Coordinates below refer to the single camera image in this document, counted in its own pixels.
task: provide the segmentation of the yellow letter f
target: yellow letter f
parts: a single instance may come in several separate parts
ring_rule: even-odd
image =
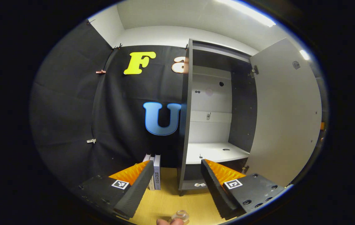
[[[155,58],[155,52],[132,52],[130,53],[132,58],[130,59],[129,66],[123,72],[123,74],[141,74],[142,70],[139,68],[140,64],[142,67],[146,67],[149,62],[149,58]]]

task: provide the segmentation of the human hand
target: human hand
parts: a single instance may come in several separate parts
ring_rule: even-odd
[[[157,219],[157,225],[183,225],[183,224],[184,222],[180,218],[173,219],[170,224],[166,220]]]

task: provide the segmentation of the small glass container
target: small glass container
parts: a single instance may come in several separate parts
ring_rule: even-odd
[[[189,214],[187,214],[185,210],[179,210],[171,216],[171,220],[175,218],[180,218],[183,220],[183,222],[187,222],[189,220]]]

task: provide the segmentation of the blue letter u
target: blue letter u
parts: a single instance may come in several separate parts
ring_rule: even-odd
[[[171,119],[169,126],[160,127],[158,125],[158,114],[159,110],[162,108],[162,104],[158,102],[146,102],[143,104],[146,109],[146,129],[155,135],[169,135],[178,129],[179,123],[179,111],[182,106],[180,104],[171,103],[166,106],[171,111]]]

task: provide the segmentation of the cabinet door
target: cabinet door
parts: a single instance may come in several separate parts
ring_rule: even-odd
[[[286,38],[250,58],[257,86],[257,123],[246,165],[286,186],[309,160],[321,126],[322,105],[309,63]]]
[[[186,169],[187,146],[189,143],[190,112],[192,105],[192,83],[193,83],[193,41],[190,39],[187,45],[186,58],[183,65],[183,88],[182,108],[180,109],[179,127],[179,150],[177,179],[179,190],[182,189],[183,178]]]

